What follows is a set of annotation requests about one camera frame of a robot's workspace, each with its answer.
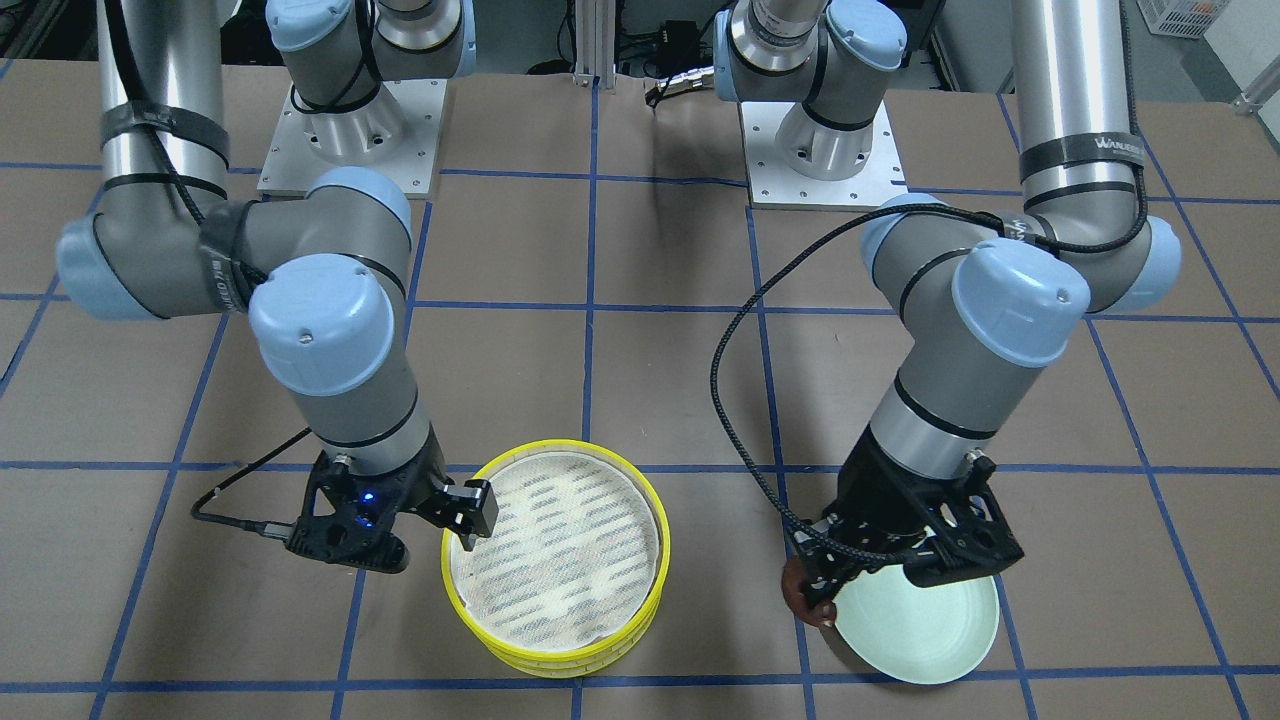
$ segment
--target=mounting plate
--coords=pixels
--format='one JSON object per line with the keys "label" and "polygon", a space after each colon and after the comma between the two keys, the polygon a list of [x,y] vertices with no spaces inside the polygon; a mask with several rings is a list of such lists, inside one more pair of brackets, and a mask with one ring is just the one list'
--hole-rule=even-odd
{"label": "mounting plate", "polygon": [[782,118],[794,102],[741,102],[751,205],[791,210],[873,210],[908,191],[897,142],[881,102],[876,111],[872,152],[863,172],[844,181],[803,176],[786,163],[774,142]]}
{"label": "mounting plate", "polygon": [[[367,167],[392,178],[411,199],[426,199],[431,193],[447,82],[406,79],[387,83],[404,111],[404,137],[393,152]],[[335,167],[311,149],[305,126],[306,115],[294,110],[285,95],[280,120],[262,161],[262,174],[257,179],[259,192],[302,196],[317,177]]]}

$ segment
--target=blue joint cap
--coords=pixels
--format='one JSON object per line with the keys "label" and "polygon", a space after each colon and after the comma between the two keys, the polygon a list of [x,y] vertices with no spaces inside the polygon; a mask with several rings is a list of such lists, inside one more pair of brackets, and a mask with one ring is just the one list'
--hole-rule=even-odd
{"label": "blue joint cap", "polygon": [[280,53],[297,53],[342,24],[352,0],[268,0],[266,27]]}
{"label": "blue joint cap", "polygon": [[396,315],[372,270],[346,255],[305,255],[257,287],[248,320],[275,379],[330,397],[371,378],[392,348]]}
{"label": "blue joint cap", "polygon": [[1089,283],[1048,252],[997,237],[960,261],[951,299],[988,350],[1023,368],[1044,368],[1066,350],[1089,307]]}
{"label": "blue joint cap", "polygon": [[[884,201],[878,209],[884,208],[897,208],[899,205],[914,205],[918,202],[942,202],[937,197],[927,192],[905,192],[897,197],[891,197]],[[888,237],[890,231],[893,225],[899,223],[906,214],[901,215],[886,215],[883,218],[876,218],[874,220],[868,220],[863,225],[863,265],[867,265],[867,273],[874,275],[873,268],[876,266],[876,254],[879,252],[881,245],[884,243],[884,238]]]}
{"label": "blue joint cap", "polygon": [[716,13],[716,42],[713,45],[716,97],[726,102],[737,102],[737,90],[733,87],[733,51],[728,46],[728,18],[732,12],[731,8]]}
{"label": "blue joint cap", "polygon": [[876,0],[832,0],[827,27],[837,42],[878,70],[896,70],[902,64],[906,27],[897,13]]}
{"label": "blue joint cap", "polygon": [[1149,307],[1164,297],[1178,279],[1178,272],[1183,266],[1183,246],[1178,242],[1174,228],[1152,215],[1147,217],[1147,223],[1151,225],[1151,251],[1147,252],[1147,261],[1129,290],[1107,307],[1108,313]]}
{"label": "blue joint cap", "polygon": [[58,277],[76,305],[99,320],[159,320],[129,293],[102,255],[93,215],[67,223],[55,251]]}
{"label": "blue joint cap", "polygon": [[462,58],[453,77],[467,77],[476,69],[476,12],[471,0],[462,0]]}
{"label": "blue joint cap", "polygon": [[334,168],[316,178],[311,190],[307,191],[307,197],[311,197],[311,193],[321,187],[347,187],[361,195],[372,197],[390,210],[399,219],[401,224],[404,225],[404,233],[412,237],[408,224],[408,199],[404,197],[404,193],[394,181],[378,170],[361,168],[360,165]]}

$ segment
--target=white crate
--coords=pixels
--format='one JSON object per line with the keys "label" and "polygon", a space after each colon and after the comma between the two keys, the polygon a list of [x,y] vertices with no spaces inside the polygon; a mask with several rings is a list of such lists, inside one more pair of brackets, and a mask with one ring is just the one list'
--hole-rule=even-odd
{"label": "white crate", "polygon": [[1230,0],[1138,0],[1152,35],[1203,37]]}

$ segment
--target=yellow rim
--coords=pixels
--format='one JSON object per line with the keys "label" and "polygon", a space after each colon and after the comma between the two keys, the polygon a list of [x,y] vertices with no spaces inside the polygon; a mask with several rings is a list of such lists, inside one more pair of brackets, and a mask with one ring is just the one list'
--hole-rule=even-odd
{"label": "yellow rim", "polygon": [[577,650],[561,651],[561,652],[538,652],[531,650],[525,650],[522,647],[513,646],[508,642],[495,638],[488,630],[476,623],[471,614],[467,612],[466,605],[463,605],[462,598],[458,596],[457,589],[453,587],[453,573],[449,569],[449,552],[453,546],[457,544],[457,539],[452,533],[444,533],[443,542],[440,542],[440,573],[444,575],[444,591],[449,594],[449,603],[453,605],[453,610],[458,614],[458,618],[471,629],[477,638],[480,638],[484,644],[498,655],[498,657],[512,661],[512,660],[529,660],[532,662],[553,662],[553,664],[572,664],[582,660],[594,659],[602,651],[609,650],[616,646],[620,641],[626,639],[637,628],[648,628],[649,620],[652,620],[653,614],[658,609],[658,601],[662,598],[662,588],[667,582],[667,568],[671,564],[671,527],[667,524],[667,511],[662,507],[662,501],[658,500],[658,493],[649,484],[649,479],[636,469],[635,465],[627,461],[617,452],[600,447],[598,445],[591,445],[589,442],[582,442],[579,439],[540,439],[538,442],[525,443],[520,447],[508,450],[503,452],[475,474],[476,478],[484,478],[493,474],[494,470],[529,455],[534,455],[535,451],[550,451],[550,450],[585,450],[590,455],[604,456],[609,461],[618,465],[627,477],[636,483],[649,503],[649,509],[653,511],[654,520],[658,523],[658,541],[660,547],[660,555],[658,559],[658,573],[654,577],[653,587],[649,588],[649,594],[645,597],[640,609],[636,610],[635,615],[631,616],[622,628],[620,628],[612,635],[600,638],[594,643],[581,647]]}

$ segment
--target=white plate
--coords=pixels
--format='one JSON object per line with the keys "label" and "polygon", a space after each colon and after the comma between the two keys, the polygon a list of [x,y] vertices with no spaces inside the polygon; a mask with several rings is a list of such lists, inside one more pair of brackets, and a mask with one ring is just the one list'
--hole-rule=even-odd
{"label": "white plate", "polygon": [[977,667],[998,626],[993,578],[918,588],[891,565],[863,573],[836,596],[836,629],[849,647],[881,673],[919,685]]}

